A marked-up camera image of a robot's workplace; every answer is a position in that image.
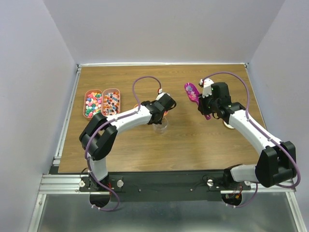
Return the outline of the orange tray of star candies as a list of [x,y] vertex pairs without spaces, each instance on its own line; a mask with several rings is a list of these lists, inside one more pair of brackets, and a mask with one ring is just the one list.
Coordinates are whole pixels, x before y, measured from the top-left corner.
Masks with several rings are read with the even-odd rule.
[[[136,104],[133,108],[139,110],[140,105]],[[163,113],[163,116],[166,116],[168,114],[168,111],[165,111]]]

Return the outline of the clear plastic cup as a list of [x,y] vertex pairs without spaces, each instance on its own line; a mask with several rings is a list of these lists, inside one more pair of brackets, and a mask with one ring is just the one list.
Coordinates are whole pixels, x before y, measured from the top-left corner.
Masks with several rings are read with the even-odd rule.
[[161,124],[153,124],[153,129],[154,132],[156,133],[165,133],[165,131],[167,130],[168,127],[168,121],[166,118],[163,118],[161,121]]

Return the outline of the magenta plastic scoop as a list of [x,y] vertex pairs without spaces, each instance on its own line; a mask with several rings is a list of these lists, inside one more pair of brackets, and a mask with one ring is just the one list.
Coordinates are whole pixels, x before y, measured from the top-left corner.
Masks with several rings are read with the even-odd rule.
[[196,103],[198,106],[198,96],[202,95],[202,93],[200,93],[197,87],[192,83],[186,83],[184,85],[184,89],[189,100],[193,103]]

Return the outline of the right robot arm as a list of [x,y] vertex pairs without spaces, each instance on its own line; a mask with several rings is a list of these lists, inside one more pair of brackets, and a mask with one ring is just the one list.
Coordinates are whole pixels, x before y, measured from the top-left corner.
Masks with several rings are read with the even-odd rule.
[[236,165],[226,169],[222,184],[234,189],[240,182],[260,183],[268,188],[296,177],[295,146],[271,135],[258,124],[245,107],[232,102],[228,85],[225,82],[214,83],[210,79],[200,81],[203,92],[199,94],[198,110],[203,115],[213,115],[241,133],[259,154],[259,160],[253,165]]

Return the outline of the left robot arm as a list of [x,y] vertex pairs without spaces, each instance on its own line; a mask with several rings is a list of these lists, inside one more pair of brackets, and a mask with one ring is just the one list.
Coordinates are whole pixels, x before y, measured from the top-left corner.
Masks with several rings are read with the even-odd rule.
[[140,102],[137,107],[123,113],[93,116],[79,136],[92,177],[90,185],[97,191],[106,188],[108,176],[106,157],[118,135],[140,125],[161,124],[164,113],[176,105],[176,101],[169,94],[161,93],[154,101]]

